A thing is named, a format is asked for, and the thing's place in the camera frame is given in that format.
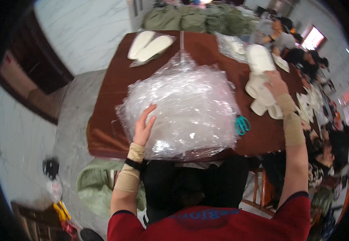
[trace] brown table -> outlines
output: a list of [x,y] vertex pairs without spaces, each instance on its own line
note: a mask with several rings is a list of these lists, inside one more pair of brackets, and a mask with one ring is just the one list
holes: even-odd
[[[90,119],[87,132],[89,152],[98,157],[126,158],[129,150],[129,143],[125,137],[123,128],[117,119],[114,107],[122,103],[127,96],[128,85],[137,80],[144,80],[150,77],[156,70],[166,64],[169,59],[180,49],[180,32],[163,31],[177,39],[165,53],[158,59],[146,65],[129,68],[132,60],[127,58],[129,47],[135,37],[135,33],[127,34],[118,46],[107,73],[104,77],[94,113]],[[249,66],[239,63],[219,53],[214,35],[185,32],[184,46],[186,51],[198,65],[218,64],[221,70],[226,71],[229,81],[235,84],[235,97],[241,109],[242,115],[246,117],[251,130],[237,140],[235,152],[240,155],[260,155],[285,149],[283,121],[272,119],[268,113],[263,116],[256,115],[250,104],[254,101],[245,91],[245,84],[249,79]],[[296,69],[290,64],[290,73],[277,67],[281,77],[287,83],[289,92],[297,104],[296,92],[306,93],[302,81]],[[314,118],[312,125],[317,133],[319,127]],[[219,160],[232,153],[226,150],[215,155],[212,159]]]

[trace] door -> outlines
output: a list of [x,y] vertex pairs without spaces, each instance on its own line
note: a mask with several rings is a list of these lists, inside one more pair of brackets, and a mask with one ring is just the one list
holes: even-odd
[[9,51],[45,94],[55,92],[74,79],[44,36],[33,7],[12,36]]

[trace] gray shirt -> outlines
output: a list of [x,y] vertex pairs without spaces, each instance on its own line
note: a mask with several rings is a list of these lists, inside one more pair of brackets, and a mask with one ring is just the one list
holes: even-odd
[[268,19],[263,19],[257,24],[256,31],[254,32],[254,43],[263,45],[268,49],[270,49],[272,45],[276,45],[280,52],[282,52],[284,48],[295,48],[294,37],[291,34],[287,34],[285,32],[278,36],[274,42],[264,43],[263,37],[272,35],[273,33],[271,24],[272,21]]

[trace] beige arm sleeve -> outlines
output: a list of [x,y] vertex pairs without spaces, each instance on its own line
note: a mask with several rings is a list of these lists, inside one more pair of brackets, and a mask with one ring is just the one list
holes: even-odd
[[[129,147],[128,158],[135,162],[142,162],[144,158],[144,147],[131,143]],[[140,172],[128,164],[124,164],[123,169],[118,175],[114,189],[137,193],[140,185]]]
[[295,103],[289,94],[282,94],[276,99],[283,113],[285,146],[305,144],[305,137],[300,117],[294,113]]

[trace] white marble wall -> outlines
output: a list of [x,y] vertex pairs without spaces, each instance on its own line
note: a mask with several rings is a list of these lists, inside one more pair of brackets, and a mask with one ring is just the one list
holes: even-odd
[[8,204],[51,204],[42,161],[53,153],[56,130],[0,86],[0,184]]
[[132,32],[127,0],[38,0],[35,12],[73,75],[106,69],[121,39]]

